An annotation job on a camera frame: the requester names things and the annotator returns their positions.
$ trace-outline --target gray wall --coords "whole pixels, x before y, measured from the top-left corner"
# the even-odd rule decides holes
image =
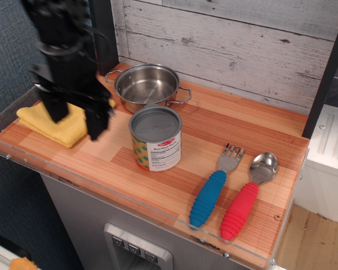
[[[29,90],[28,66],[43,57],[20,1],[0,0],[0,112]],[[42,269],[82,269],[38,173],[0,157],[0,235]]]

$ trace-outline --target can lid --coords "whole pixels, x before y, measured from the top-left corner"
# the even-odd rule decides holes
[[[172,139],[180,132],[181,125],[181,117],[175,110],[157,104],[146,105],[129,121],[131,134],[149,143]]]

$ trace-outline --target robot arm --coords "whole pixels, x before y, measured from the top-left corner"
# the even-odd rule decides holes
[[[96,140],[108,127],[111,94],[95,77],[95,46],[84,24],[89,17],[85,2],[21,2],[38,30],[37,47],[47,61],[30,67],[41,100],[55,122],[68,114],[67,102],[83,108],[88,133]]]

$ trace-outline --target whitewashed wood panel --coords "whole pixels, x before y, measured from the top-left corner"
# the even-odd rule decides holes
[[[122,57],[122,56],[119,57],[119,61],[121,63],[127,64],[127,65],[132,65],[132,66],[138,65],[138,64],[143,64],[143,62],[135,61],[133,59]],[[283,109],[286,109],[286,110],[289,110],[289,111],[295,111],[295,112],[301,113],[301,114],[307,114],[308,115],[309,112],[310,112],[309,108],[302,107],[302,106],[299,106],[297,104],[288,103],[288,102],[277,100],[277,99],[270,98],[270,97],[264,97],[264,96],[261,96],[260,94],[241,91],[241,90],[233,88],[233,87],[221,85],[221,84],[218,84],[218,83],[215,83],[215,82],[210,82],[208,80],[203,80],[201,78],[193,77],[193,76],[190,76],[188,74],[183,74],[183,73],[180,73],[180,72],[177,72],[177,74],[178,74],[181,81],[195,83],[195,84],[198,84],[200,86],[209,87],[209,88],[212,88],[212,89],[216,89],[218,91],[230,93],[230,94],[233,94],[233,95],[236,95],[236,96],[240,96],[240,97],[244,97],[244,98],[247,98],[247,99],[250,99],[250,100],[269,104],[269,105],[272,105],[272,106],[275,106],[275,107],[280,107],[280,108],[283,108]]]
[[[139,0],[139,1],[156,4],[156,5],[163,5],[163,0]]]
[[[338,0],[163,0],[163,5],[334,41]]]
[[[129,57],[123,0],[110,0],[110,3],[112,5],[118,55]]]
[[[124,1],[129,58],[311,108],[333,42],[197,13]]]

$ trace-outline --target white appliance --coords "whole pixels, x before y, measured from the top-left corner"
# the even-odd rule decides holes
[[[294,192],[294,203],[338,222],[338,108],[324,105]]]

